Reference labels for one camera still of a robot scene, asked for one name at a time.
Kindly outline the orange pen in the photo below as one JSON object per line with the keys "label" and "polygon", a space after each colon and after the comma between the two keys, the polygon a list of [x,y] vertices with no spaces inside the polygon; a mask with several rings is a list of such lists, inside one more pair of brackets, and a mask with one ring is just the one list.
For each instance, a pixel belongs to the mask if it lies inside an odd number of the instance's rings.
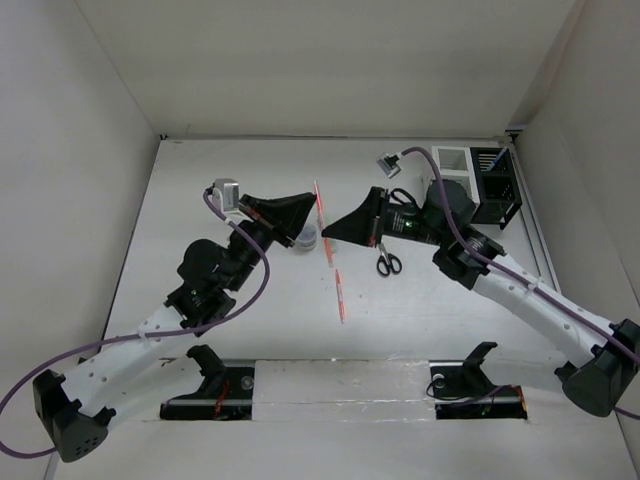
{"label": "orange pen", "polygon": [[324,242],[324,248],[325,248],[325,254],[326,254],[327,262],[328,262],[329,267],[331,269],[334,269],[335,268],[335,264],[334,264],[333,250],[332,250],[332,247],[331,247],[330,240],[328,238],[325,238],[322,235],[322,231],[325,228],[324,206],[323,206],[323,202],[322,202],[322,198],[321,198],[319,185],[318,185],[318,182],[316,180],[313,181],[313,190],[314,190],[314,194],[316,195],[316,206],[317,206],[317,212],[318,212],[317,213],[317,223],[318,223],[318,228],[319,228],[322,240]]}

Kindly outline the red pen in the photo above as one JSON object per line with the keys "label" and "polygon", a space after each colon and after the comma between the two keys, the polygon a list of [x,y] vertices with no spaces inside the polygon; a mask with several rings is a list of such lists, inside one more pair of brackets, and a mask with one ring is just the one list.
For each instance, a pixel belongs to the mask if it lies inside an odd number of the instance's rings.
{"label": "red pen", "polygon": [[344,298],[343,298],[343,291],[342,291],[341,275],[337,268],[334,269],[334,280],[335,280],[335,286],[336,286],[339,319],[341,324],[344,324],[346,320],[346,313],[345,313],[345,305],[344,305]]}

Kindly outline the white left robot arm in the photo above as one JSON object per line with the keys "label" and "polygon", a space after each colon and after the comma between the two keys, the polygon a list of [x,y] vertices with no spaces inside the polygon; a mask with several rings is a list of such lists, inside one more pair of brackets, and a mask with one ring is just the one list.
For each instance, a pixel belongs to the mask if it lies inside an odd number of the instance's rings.
{"label": "white left robot arm", "polygon": [[199,338],[240,313],[231,293],[241,289],[273,243],[293,246],[316,197],[310,192],[277,199],[244,195],[245,218],[232,223],[229,242],[192,242],[177,268],[181,285],[137,328],[132,340],[115,342],[65,373],[46,369],[33,380],[36,413],[65,463],[95,450],[110,426],[126,417],[128,386],[165,354],[183,349],[195,362],[188,384],[201,396],[225,394],[226,367]]}

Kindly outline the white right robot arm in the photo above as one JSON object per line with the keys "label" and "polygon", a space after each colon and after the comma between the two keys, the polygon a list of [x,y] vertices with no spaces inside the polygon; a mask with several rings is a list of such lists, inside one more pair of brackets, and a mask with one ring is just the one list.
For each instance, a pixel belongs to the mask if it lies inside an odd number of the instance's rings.
{"label": "white right robot arm", "polygon": [[503,247],[474,228],[474,202],[450,180],[434,182],[423,204],[395,203],[391,191],[370,189],[353,212],[325,227],[325,238],[378,247],[384,237],[436,246],[433,263],[450,280],[501,305],[565,356],[555,374],[583,411],[608,416],[639,371],[639,327],[614,324],[539,282]]}

